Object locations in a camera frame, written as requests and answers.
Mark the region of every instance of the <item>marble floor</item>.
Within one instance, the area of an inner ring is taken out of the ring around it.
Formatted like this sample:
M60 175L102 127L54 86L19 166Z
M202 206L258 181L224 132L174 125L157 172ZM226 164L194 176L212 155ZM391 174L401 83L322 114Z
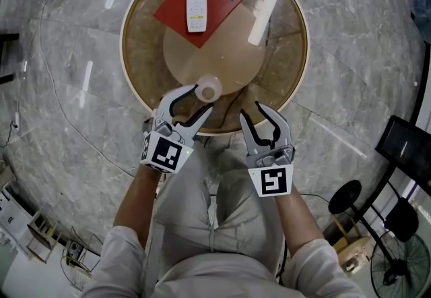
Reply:
M0 30L19 32L1 74L28 61L20 97L21 130L5 155L17 188L35 208L64 227L104 237L131 181L65 121L40 54L36 33L44 0L0 0ZM41 19L42 45L67 118L107 158L133 174L148 117L123 76L119 39L131 0L50 0ZM296 147L294 180L305 193L330 198L359 179L360 206L387 162L374 150L390 115L409 119L416 101L424 46L409 16L409 0L299 0L311 37L305 79L283 110ZM83 84L81 72L91 61ZM19 80L0 86L0 142L9 133ZM266 133L268 127L259 131ZM240 136L208 143L217 155ZM220 172L212 167L213 188ZM329 218L318 198L306 201L319 225Z

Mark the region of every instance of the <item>glass table top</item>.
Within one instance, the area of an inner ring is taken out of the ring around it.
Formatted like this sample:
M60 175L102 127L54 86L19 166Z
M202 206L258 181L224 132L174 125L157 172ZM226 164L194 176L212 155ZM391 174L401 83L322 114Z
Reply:
M222 95L200 133L208 136L240 130L244 109L262 122L255 101L280 110L294 95L305 72L308 34L296 0L277 0L259 44L249 35L262 16L264 0L242 0L198 49L165 26L154 13L165 0L133 0L123 24L121 55L136 97L152 110L168 91L215 76ZM187 120L204 105L192 94L174 108Z

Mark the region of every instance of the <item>gray pants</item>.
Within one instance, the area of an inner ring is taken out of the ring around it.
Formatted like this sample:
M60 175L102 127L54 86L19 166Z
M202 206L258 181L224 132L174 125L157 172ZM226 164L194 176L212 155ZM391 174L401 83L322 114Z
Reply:
M275 274L284 241L275 200L260 198L245 158L225 150L220 160L235 170L228 171L218 187L219 227L213 229L204 156L202 146L195 145L184 167L165 183L156 200L155 220L165 228L161 274L186 258L208 252L250 256Z

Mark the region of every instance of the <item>white remote control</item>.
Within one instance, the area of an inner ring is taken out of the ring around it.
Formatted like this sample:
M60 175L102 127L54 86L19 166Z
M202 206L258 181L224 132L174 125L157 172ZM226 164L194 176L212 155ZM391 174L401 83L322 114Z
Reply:
M187 0L187 29L189 32L207 30L207 0Z

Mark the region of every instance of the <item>power cord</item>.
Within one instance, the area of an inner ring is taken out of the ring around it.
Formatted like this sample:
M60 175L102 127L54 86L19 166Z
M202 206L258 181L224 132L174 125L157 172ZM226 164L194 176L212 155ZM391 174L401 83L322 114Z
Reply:
M244 90L245 90L245 87L243 87L242 90L236 95L236 97L232 99L232 101L230 102L228 108L226 109L226 112L224 113L222 122L220 123L220 125L216 129L220 129L223 126L223 124L224 124L224 122L226 120L226 117L228 116L229 110L232 108L232 105L238 100L238 98L244 92ZM208 138L206 139L205 143L203 144L204 148L207 146L207 143L208 143L208 141L209 141L210 138L211 138L211 136L208 136Z
M13 124L13 121L12 121L11 124L9 125L9 135L7 136L6 143L4 145L0 146L0 148L2 150L4 150L7 147L7 145L9 144L9 141L11 139L11 134L12 134L12 127L18 128L18 126Z
M268 32L267 32L267 38L265 39L265 47L268 47L269 36L271 35L271 18L272 18L272 16L269 16L269 19L268 19Z
M275 276L275 278L279 278L278 279L278 283L281 286L283 285L283 279L281 278L282 274L284 273L284 268L286 266L286 260L288 258L288 244L286 242L284 242L284 254L283 254L283 262L281 263L281 268L280 271L278 272L278 274Z
M332 204L330 201L328 201L327 199L323 198L320 195L317 195L316 193L299 193L299 194L303 196L314 196L316 198L321 198L323 201L326 201L328 204Z
M31 38L31 40L30 40L30 43L29 43L29 45L28 45L28 50L30 49L30 45L32 44L32 42L33 42L33 40L34 40L34 37L35 37L35 34L36 34L36 32L37 31L39 31L39 49L40 49L40 52L42 53L42 56L43 56L43 59L44 59L44 62L45 62L45 67L46 67L46 70L48 71L48 74L49 74L49 78L51 79L51 82L52 82L52 84L53 84L53 90L54 90L54 95L55 95L55 98L56 98L56 100L57 100L57 103L59 104L59 107L60 107L60 110L61 110L61 113L63 114L63 116L64 116L64 118L65 118L65 120L66 120L66 122L72 127L72 129L73 130L75 130L76 131L76 133L80 136L80 138L87 144L87 145L89 145L91 148L93 148L97 153L99 153L107 162L109 162L112 166L114 166L114 167L116 167L117 169L119 169L120 171L122 171L123 173L125 173L126 175L128 175L129 177L132 177L133 178L133 176L130 174L130 173L128 173L128 172L126 172L125 170L123 170L122 168L120 168L118 165L116 165L115 163L113 163L113 161L111 161L110 159L108 159L97 147L95 147L95 145L93 145L93 144L91 144L85 137L84 137L84 135L82 135L82 133L70 122L70 120L67 118L67 116L66 116L66 114L65 114L65 111L63 110L63 107L62 107L62 105L61 105L61 103L60 103L60 100L59 100L59 96L57 95L57 89L56 89L56 87L55 87L55 82L54 82L54 78L53 78L53 75L52 75L52 73L51 73L51 69L50 69L50 67L49 67L49 64L48 64L48 59L46 58L46 54L45 54L45 52L44 52L44 49L43 49L43 47L42 47L42 17L43 17L43 13L44 13L44 9L45 9L45 6L46 6L46 4L48 3L48 1L52 1L52 0L44 0L44 2L43 2L43 4L42 4L42 8L41 8L41 10L40 10L40 15L39 15L39 19L38 19L38 25L37 25L37 27L36 27L36 29L34 30L34 32L33 32L33 35L32 35L32 38ZM24 55L24 64L26 65L26 54ZM20 96L21 96L21 89L22 89L22 85L23 85L23 83L24 83L24 81L25 81L25 76L23 77L23 79L22 79L22 82L21 82L21 84L20 84L20 88L19 88L19 90L18 90L18 97L17 97L17 113L19 113L19 111L20 111Z

